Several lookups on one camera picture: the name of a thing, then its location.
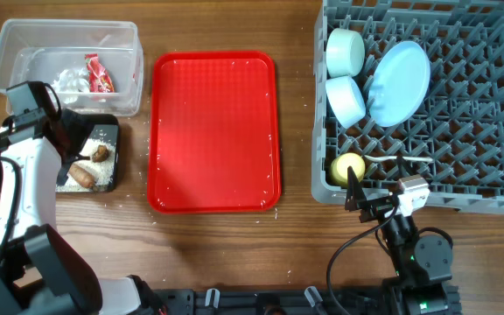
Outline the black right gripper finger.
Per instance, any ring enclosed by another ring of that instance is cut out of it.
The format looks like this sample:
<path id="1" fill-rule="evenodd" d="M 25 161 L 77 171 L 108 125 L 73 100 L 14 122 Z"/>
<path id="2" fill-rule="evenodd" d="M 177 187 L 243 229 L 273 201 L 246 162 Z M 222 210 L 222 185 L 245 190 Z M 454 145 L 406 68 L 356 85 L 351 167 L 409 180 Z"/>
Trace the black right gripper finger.
<path id="1" fill-rule="evenodd" d="M 347 211 L 357 211 L 363 208 L 366 201 L 365 193 L 352 166 L 347 168 L 347 189 L 345 209 Z"/>
<path id="2" fill-rule="evenodd" d="M 406 160 L 403 156 L 396 157 L 396 164 L 399 172 L 399 178 L 407 178 L 415 175 L 414 169 L 410 166 L 408 160 Z"/>

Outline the white plastic spoon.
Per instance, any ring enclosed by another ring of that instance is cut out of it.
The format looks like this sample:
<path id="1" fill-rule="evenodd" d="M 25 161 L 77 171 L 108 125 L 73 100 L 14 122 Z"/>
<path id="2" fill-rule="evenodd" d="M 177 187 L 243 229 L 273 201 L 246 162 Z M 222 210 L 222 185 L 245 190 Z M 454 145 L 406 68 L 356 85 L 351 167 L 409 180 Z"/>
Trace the white plastic spoon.
<path id="1" fill-rule="evenodd" d="M 369 155 L 365 155 L 362 159 L 367 160 L 369 162 L 374 163 L 382 163 L 386 161 L 397 160 L 398 158 L 402 158 L 408 162 L 419 162 L 419 163 L 433 163 L 434 159 L 432 157 L 402 157 L 402 156 L 382 156 L 382 157 L 372 157 Z"/>

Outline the yellow plastic cup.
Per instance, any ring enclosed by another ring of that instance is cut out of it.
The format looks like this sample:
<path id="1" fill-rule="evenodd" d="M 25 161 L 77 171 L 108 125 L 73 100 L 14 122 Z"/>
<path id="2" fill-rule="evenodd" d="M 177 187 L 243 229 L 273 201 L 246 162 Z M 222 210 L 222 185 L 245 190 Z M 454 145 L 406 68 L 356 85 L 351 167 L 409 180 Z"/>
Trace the yellow plastic cup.
<path id="1" fill-rule="evenodd" d="M 349 167 L 353 169 L 357 180 L 362 181 L 366 170 L 364 160 L 356 153 L 345 153 L 336 157 L 330 166 L 330 177 L 336 186 L 347 187 Z"/>

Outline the brown food scrap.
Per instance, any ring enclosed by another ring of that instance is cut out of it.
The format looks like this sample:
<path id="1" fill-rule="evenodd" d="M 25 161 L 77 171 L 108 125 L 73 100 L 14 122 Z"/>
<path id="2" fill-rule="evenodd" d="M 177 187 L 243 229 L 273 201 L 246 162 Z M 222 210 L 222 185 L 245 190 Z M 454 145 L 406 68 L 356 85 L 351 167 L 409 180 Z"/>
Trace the brown food scrap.
<path id="1" fill-rule="evenodd" d="M 109 150 L 106 145 L 99 144 L 96 151 L 93 153 L 91 160 L 94 163 L 102 163 L 109 157 Z"/>

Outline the white tissue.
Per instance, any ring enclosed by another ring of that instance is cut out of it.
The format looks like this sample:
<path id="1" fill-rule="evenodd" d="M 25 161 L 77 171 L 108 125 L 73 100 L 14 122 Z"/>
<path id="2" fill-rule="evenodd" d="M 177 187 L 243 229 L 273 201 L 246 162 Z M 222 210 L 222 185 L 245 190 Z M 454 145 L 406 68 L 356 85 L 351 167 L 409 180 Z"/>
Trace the white tissue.
<path id="1" fill-rule="evenodd" d="M 56 93 L 66 94 L 66 96 L 59 98 L 63 103 L 74 103 L 78 100 L 75 94 L 90 92 L 88 70 L 86 68 L 65 69 L 51 86 Z"/>

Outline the pile of white rice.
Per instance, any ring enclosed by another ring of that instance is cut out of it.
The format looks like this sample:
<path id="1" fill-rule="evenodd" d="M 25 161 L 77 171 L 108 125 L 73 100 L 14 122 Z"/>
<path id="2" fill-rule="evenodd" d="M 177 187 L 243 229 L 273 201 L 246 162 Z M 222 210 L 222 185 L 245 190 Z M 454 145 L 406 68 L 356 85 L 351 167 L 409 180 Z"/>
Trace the pile of white rice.
<path id="1" fill-rule="evenodd" d="M 91 160 L 93 153 L 96 151 L 98 145 L 106 145 L 108 147 L 108 159 L 102 163 L 94 163 Z M 87 189 L 81 187 L 67 172 L 66 181 L 64 184 L 56 185 L 57 193 L 90 193 L 90 192 L 104 192 L 109 189 L 113 184 L 114 172 L 116 168 L 116 147 L 110 143 L 103 141 L 88 139 L 80 154 L 88 159 L 73 162 L 89 171 L 95 178 L 96 183 L 94 189 Z"/>

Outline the red snack wrapper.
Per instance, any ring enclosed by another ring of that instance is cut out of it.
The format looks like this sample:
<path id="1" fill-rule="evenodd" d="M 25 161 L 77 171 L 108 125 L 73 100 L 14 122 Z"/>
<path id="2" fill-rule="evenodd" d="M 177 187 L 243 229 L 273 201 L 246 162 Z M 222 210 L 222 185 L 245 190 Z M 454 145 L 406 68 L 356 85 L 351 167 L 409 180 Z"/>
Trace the red snack wrapper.
<path id="1" fill-rule="evenodd" d="M 108 70 L 101 64 L 97 53 L 85 55 L 91 93 L 114 93 L 115 87 Z"/>

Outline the light blue plate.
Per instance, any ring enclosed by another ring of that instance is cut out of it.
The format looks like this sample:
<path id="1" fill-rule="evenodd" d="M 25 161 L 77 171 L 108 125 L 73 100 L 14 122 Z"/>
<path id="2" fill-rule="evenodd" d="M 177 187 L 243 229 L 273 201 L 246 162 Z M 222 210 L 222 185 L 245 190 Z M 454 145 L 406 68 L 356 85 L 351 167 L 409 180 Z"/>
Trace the light blue plate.
<path id="1" fill-rule="evenodd" d="M 387 51 L 368 90 L 368 112 L 381 127 L 412 117 L 422 104 L 431 80 L 431 63 L 414 41 L 403 41 Z"/>

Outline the light blue small bowl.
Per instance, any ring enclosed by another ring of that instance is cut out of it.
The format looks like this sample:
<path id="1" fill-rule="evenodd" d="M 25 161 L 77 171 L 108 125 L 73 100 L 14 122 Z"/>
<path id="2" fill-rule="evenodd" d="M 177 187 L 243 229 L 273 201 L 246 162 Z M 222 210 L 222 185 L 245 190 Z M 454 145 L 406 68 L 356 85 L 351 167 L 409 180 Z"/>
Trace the light blue small bowl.
<path id="1" fill-rule="evenodd" d="M 352 77 L 329 79 L 325 90 L 332 111 L 343 128 L 352 127 L 366 115 L 363 96 Z"/>

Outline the green bowl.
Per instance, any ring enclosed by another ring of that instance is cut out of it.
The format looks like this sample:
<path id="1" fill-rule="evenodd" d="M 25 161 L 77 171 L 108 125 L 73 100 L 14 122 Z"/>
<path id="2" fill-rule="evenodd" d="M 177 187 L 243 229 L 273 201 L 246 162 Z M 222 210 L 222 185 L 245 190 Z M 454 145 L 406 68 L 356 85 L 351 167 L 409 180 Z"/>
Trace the green bowl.
<path id="1" fill-rule="evenodd" d="M 356 76 L 365 59 L 365 46 L 357 31 L 335 29 L 326 46 L 326 67 L 331 78 Z"/>

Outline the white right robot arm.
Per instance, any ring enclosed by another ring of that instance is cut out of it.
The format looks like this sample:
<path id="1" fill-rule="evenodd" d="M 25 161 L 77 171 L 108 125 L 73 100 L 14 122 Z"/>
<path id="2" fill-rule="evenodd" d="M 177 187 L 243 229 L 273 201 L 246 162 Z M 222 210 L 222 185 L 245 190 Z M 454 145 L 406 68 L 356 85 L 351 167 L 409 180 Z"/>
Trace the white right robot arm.
<path id="1" fill-rule="evenodd" d="M 382 282 L 383 302 L 391 314 L 460 314 L 458 288 L 448 284 L 453 239 L 440 228 L 416 226 L 413 213 L 426 205 L 429 183 L 404 158 L 396 162 L 408 175 L 397 180 L 395 191 L 377 199 L 365 195 L 354 168 L 347 168 L 345 209 L 358 211 L 362 223 L 377 222 L 368 232 L 382 233 L 395 269 L 395 276 Z"/>

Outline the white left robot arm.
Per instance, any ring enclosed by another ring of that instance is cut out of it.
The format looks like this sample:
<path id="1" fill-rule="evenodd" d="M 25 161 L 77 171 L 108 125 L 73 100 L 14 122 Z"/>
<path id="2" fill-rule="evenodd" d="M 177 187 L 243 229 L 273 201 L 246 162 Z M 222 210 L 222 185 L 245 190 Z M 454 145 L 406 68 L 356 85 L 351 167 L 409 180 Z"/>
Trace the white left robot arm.
<path id="1" fill-rule="evenodd" d="M 99 279 L 56 229 L 56 185 L 82 158 L 91 129 L 68 130 L 50 84 L 6 91 L 0 129 L 0 314 L 166 314 L 138 276 Z"/>

